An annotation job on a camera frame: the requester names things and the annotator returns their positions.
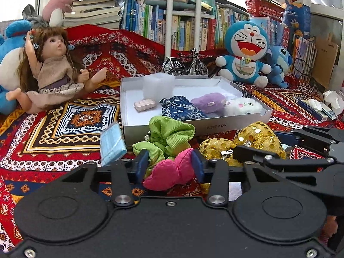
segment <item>doll face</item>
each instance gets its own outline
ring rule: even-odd
[[[62,36],[52,36],[46,40],[42,50],[44,60],[51,57],[63,56],[67,52]]]
[[[260,33],[260,28],[246,23],[244,28],[233,34],[231,47],[234,55],[257,61],[265,55],[268,42]]]

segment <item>blue plush toy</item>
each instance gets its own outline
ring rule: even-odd
[[[20,86],[16,73],[20,62],[20,48],[24,46],[24,36],[31,29],[27,20],[11,23],[5,30],[7,39],[0,34],[0,114],[8,115],[17,107],[17,101],[6,100],[6,93]]]
[[[272,70],[267,75],[269,82],[276,84],[279,87],[287,88],[288,83],[284,81],[284,76],[289,71],[289,67],[293,62],[293,58],[290,53],[282,46],[273,46],[271,48],[271,57],[269,59],[269,65]]]
[[[271,72],[271,67],[258,62],[269,47],[268,35],[250,21],[239,21],[228,28],[224,45],[230,55],[216,58],[216,65],[224,67],[219,75],[230,81],[241,81],[264,88],[267,77],[259,75]]]

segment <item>pink heart plush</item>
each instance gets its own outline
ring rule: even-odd
[[[191,165],[193,148],[188,148],[177,155],[174,161],[162,160],[152,170],[143,186],[149,190],[163,191],[175,184],[186,184],[194,176]]]

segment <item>patterned carpet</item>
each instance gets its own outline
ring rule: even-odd
[[[161,70],[164,48],[134,33],[112,32],[91,25],[71,28],[68,33],[76,47],[74,54],[89,71],[96,73],[107,67],[108,78],[96,92],[57,109],[32,115],[17,109],[4,122],[4,117],[0,117],[0,248],[5,252],[21,240],[13,220],[17,201],[85,161],[100,163],[100,132],[115,120],[121,123],[120,79]],[[216,56],[223,53],[204,51],[201,57],[211,70]],[[255,90],[254,94],[273,108],[269,126],[274,130],[288,131],[316,124],[331,126],[314,120],[297,106],[294,97],[301,95],[299,89],[267,87]],[[190,144],[198,147],[206,138],[232,139],[234,135],[235,131],[230,131],[195,137]],[[302,149],[293,156],[317,158]],[[133,157],[130,149],[126,157]],[[147,193],[141,185],[133,185],[132,192],[137,199]],[[109,199],[110,184],[101,184],[99,193]],[[201,195],[202,191],[194,179],[189,184],[173,187],[167,194],[192,196]]]

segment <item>purple plush toy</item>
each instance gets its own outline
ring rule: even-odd
[[[221,93],[210,93],[191,100],[191,103],[206,114],[222,111],[226,105],[226,98]]]

